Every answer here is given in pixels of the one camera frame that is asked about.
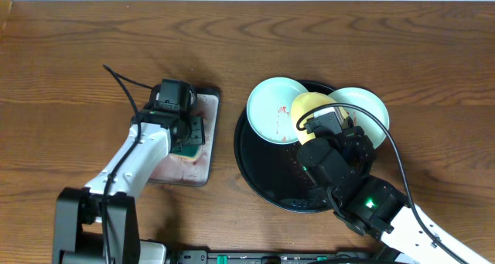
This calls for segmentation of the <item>green scouring sponge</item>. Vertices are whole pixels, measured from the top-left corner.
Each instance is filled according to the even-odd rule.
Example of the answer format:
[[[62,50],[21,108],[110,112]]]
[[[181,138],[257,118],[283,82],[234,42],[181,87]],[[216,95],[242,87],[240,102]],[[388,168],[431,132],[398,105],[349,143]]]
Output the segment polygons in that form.
[[[201,146],[182,146],[172,155],[183,161],[194,162],[200,157]]]

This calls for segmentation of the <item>pale yellow plate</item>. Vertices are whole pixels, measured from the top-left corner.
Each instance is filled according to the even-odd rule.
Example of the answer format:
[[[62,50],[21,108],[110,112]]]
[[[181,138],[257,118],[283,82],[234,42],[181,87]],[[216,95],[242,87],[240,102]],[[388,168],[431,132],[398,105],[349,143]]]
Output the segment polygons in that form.
[[[301,145],[305,144],[311,139],[315,138],[314,133],[308,133],[306,130],[299,131],[296,128],[296,122],[308,111],[311,109],[317,108],[321,105],[333,104],[336,101],[328,95],[318,93],[318,92],[306,92],[302,93],[295,98],[292,102],[291,106],[291,120],[292,127],[294,132],[298,138],[298,141]],[[317,113],[316,116],[319,117],[328,112],[334,111],[336,113],[336,117],[339,120],[339,123],[343,126],[343,128],[347,128],[349,115],[343,108],[325,108],[321,113]]]

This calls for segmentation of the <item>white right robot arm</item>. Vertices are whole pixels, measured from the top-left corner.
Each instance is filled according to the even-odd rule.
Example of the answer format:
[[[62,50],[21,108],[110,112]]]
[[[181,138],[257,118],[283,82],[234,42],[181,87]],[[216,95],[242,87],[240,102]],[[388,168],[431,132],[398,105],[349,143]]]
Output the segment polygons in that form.
[[[370,235],[416,263],[485,263],[486,259],[439,227],[409,189],[399,191],[370,175],[373,143],[336,110],[312,109],[295,120],[297,160],[324,202],[350,230]]]

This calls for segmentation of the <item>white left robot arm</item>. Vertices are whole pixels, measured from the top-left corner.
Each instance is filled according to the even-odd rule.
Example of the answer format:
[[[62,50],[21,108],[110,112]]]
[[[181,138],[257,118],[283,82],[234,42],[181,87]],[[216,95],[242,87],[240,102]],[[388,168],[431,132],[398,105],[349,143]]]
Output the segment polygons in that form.
[[[136,109],[128,137],[105,168],[82,188],[56,199],[54,263],[164,263],[166,247],[143,241],[136,201],[159,163],[184,146],[205,143],[203,120],[192,115],[196,88],[163,80]]]

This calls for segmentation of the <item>black rectangular soapy tray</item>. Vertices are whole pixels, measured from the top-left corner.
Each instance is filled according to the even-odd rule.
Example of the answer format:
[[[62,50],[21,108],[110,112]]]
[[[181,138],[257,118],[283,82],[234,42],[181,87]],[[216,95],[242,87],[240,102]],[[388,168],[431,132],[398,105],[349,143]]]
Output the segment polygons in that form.
[[[193,115],[203,118],[205,144],[201,146],[200,157],[194,161],[183,161],[171,153],[154,169],[149,178],[150,183],[166,183],[203,186],[210,175],[216,123],[220,107],[220,90],[217,87],[197,89],[198,104]]]

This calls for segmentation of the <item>black round tray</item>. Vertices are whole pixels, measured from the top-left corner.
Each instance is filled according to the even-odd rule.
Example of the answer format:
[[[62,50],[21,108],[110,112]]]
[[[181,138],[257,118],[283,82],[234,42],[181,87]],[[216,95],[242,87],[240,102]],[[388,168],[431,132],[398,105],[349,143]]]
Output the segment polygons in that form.
[[[234,154],[239,170],[251,187],[268,203],[287,211],[318,213],[331,204],[323,201],[325,192],[316,189],[296,155],[301,144],[274,144],[264,140],[251,127],[243,111],[234,133]]]

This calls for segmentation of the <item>right mint green plate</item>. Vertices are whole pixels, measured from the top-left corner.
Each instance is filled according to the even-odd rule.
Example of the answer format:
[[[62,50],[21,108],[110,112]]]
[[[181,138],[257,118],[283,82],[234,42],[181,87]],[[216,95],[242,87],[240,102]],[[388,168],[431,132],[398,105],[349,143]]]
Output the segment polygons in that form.
[[[332,92],[329,96],[338,103],[352,104],[365,109],[377,118],[386,129],[390,128],[390,118],[384,102],[371,91],[358,87],[345,87]],[[345,108],[345,111],[353,123],[364,130],[374,148],[377,149],[386,139],[380,126],[360,111],[352,108]]]

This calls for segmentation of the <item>mint green plate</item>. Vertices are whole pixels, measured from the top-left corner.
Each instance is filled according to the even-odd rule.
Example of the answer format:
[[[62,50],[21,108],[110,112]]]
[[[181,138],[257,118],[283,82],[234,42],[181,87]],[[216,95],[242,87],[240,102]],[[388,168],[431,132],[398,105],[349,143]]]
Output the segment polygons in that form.
[[[263,140],[287,145],[297,142],[292,125],[293,101],[308,90],[287,77],[272,77],[258,84],[247,100],[247,119]]]
[[[329,96],[338,103],[352,104],[365,109],[377,118],[386,129],[390,128],[390,118],[384,102],[371,91],[358,87],[345,87],[332,92]],[[374,148],[377,149],[386,139],[380,126],[360,111],[352,108],[345,108],[345,111],[353,123],[364,130]]]

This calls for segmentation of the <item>left mint green plate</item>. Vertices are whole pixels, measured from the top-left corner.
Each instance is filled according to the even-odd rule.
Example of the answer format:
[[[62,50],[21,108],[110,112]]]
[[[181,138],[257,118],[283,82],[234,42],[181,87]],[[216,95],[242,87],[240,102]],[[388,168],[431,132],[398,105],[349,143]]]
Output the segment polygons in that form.
[[[247,119],[263,140],[287,145],[297,142],[292,125],[293,101],[308,90],[287,77],[272,77],[258,84],[247,100]]]

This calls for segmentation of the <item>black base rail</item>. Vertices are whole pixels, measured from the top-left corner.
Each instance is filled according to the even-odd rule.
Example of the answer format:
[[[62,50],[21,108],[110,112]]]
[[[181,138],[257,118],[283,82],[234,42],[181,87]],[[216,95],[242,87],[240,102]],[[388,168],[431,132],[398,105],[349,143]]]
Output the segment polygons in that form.
[[[303,264],[303,263],[384,263],[367,252],[282,253],[282,252],[207,252],[182,250],[170,252],[165,264]]]

